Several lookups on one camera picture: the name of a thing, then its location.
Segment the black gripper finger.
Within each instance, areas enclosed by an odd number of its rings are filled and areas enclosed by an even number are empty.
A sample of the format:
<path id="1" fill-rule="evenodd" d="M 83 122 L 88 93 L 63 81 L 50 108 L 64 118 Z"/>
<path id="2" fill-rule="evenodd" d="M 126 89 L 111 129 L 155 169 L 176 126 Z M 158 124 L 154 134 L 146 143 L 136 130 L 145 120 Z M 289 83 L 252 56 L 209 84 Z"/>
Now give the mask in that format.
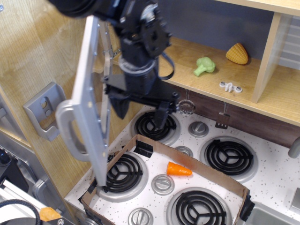
<path id="1" fill-rule="evenodd" d="M 173 113 L 173 103 L 160 103 L 154 114 L 154 124 L 156 129 L 162 129 L 170 114 Z"/>
<path id="2" fill-rule="evenodd" d="M 129 108 L 129 99 L 127 97 L 109 97 L 112 107 L 114 108 L 117 116 L 121 119 L 124 119 Z"/>

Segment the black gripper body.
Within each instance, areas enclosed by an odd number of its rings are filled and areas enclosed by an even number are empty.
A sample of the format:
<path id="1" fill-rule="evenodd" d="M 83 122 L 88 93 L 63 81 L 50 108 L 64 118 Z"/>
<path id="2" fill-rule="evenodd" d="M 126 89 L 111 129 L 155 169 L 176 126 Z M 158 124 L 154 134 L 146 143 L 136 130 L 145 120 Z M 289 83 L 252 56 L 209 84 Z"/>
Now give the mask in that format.
<path id="1" fill-rule="evenodd" d="M 165 81 L 173 77 L 158 75 L 158 66 L 145 70 L 122 69 L 122 74 L 106 75 L 102 82 L 106 84 L 105 93 L 110 96 L 127 97 L 130 102 L 137 102 L 158 108 L 160 103 L 173 103 L 173 113 L 178 110 L 179 93 Z"/>

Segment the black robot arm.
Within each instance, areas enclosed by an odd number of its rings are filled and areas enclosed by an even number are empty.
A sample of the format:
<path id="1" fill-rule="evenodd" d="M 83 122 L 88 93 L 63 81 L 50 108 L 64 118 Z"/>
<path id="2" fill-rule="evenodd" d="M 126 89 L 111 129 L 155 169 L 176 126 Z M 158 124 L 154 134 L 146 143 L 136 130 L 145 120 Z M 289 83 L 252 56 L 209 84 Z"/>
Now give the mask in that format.
<path id="1" fill-rule="evenodd" d="M 166 58 L 171 34 L 165 28 L 155 0 L 54 0 L 63 15 L 96 16 L 109 22 L 120 40 L 120 75 L 105 76 L 105 92 L 120 118 L 129 102 L 155 107 L 154 127 L 162 129 L 169 114 L 177 111 L 179 95 L 159 75 L 159 57 Z"/>

